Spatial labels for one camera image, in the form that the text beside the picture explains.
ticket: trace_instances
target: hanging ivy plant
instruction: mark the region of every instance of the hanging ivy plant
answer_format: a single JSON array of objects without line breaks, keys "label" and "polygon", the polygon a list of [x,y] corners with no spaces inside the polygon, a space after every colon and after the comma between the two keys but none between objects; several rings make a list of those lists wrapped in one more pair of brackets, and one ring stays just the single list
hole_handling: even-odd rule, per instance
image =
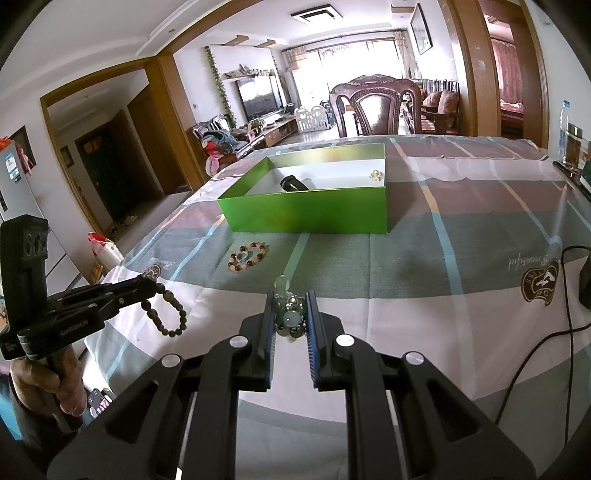
[{"label": "hanging ivy plant", "polygon": [[205,47],[205,55],[207,55],[209,67],[212,70],[213,79],[216,82],[217,91],[219,92],[220,98],[222,99],[223,107],[226,111],[226,115],[228,116],[230,127],[236,128],[236,117],[234,116],[234,112],[232,112],[232,107],[230,106],[230,102],[228,101],[228,94],[226,93],[226,89],[223,85],[222,78],[220,77],[220,73],[216,67],[216,62],[213,58],[212,49],[209,48],[209,46]]}]

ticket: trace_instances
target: floor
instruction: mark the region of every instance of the floor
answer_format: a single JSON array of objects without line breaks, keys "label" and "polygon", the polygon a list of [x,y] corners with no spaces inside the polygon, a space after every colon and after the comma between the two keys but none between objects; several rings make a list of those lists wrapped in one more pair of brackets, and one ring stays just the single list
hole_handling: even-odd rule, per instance
[{"label": "floor", "polygon": [[[349,125],[351,122],[346,123],[347,133],[352,131],[356,133],[355,124]],[[400,121],[398,123],[398,135],[408,135],[408,128],[404,118],[400,117]],[[339,130],[337,126],[333,126],[330,130],[321,130],[318,132],[306,132],[306,133],[296,133],[290,135],[287,138],[284,138],[281,142],[277,145],[291,145],[294,143],[302,143],[302,142],[317,142],[320,140],[335,140],[339,137]]]},{"label": "floor", "polygon": [[117,227],[118,232],[113,239],[115,245],[122,254],[127,255],[190,195],[191,192],[173,193],[160,200],[139,203],[129,212],[129,215],[137,215],[138,219],[129,226]]}]

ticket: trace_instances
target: bed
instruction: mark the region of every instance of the bed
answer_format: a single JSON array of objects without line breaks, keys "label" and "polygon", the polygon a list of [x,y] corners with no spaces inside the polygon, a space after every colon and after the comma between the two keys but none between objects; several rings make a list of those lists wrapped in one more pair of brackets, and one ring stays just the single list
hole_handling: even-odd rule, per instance
[{"label": "bed", "polygon": [[501,135],[514,140],[523,138],[523,103],[501,99]]},{"label": "bed", "polygon": [[[234,233],[225,223],[216,199],[265,156],[368,142],[385,144],[389,234]],[[527,140],[360,137],[256,151],[212,178],[106,278],[160,265],[161,281],[188,312],[183,335],[163,337],[134,305],[86,345],[118,394],[155,359],[200,355],[234,335],[285,274],[292,291],[313,288],[323,311],[377,351],[422,352],[493,418],[527,352],[567,326],[552,268],[564,246],[591,242],[590,220],[589,202]],[[254,241],[269,245],[268,256],[230,271],[230,253]],[[574,292],[585,255],[570,253],[571,311],[582,325],[590,314]],[[544,288],[532,286],[532,272]],[[153,305],[165,326],[178,324],[161,297]],[[590,343],[585,333],[575,337],[572,432],[589,406]],[[569,354],[567,338],[546,343],[501,421],[538,472],[561,450]],[[313,390],[305,339],[278,337],[271,390],[241,393],[238,414],[238,479],[347,478],[344,393]]]}]

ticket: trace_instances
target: cardboard box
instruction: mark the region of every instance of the cardboard box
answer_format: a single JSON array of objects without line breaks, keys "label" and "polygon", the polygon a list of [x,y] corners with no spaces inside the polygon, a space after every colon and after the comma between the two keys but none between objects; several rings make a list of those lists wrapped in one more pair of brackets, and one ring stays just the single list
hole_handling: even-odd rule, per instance
[{"label": "cardboard box", "polygon": [[[235,232],[387,233],[383,143],[313,148],[267,157],[218,199]],[[378,170],[382,179],[370,174]],[[295,175],[310,190],[284,192]]]}]

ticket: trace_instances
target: dark bead bracelet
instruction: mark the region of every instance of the dark bead bracelet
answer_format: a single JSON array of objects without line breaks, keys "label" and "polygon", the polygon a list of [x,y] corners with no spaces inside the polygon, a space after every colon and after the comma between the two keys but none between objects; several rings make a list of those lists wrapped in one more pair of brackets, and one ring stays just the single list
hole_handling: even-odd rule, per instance
[{"label": "dark bead bracelet", "polygon": [[142,310],[146,311],[148,318],[152,320],[155,327],[160,333],[162,333],[162,335],[169,336],[170,338],[181,335],[183,331],[187,329],[187,312],[185,312],[183,305],[177,299],[175,299],[174,294],[170,290],[166,290],[166,287],[161,283],[156,284],[156,292],[160,293],[162,298],[170,303],[178,311],[178,316],[180,318],[178,328],[176,330],[166,329],[162,323],[162,320],[160,320],[158,317],[158,312],[156,309],[152,308],[152,304],[149,300],[142,301],[140,304]]}]

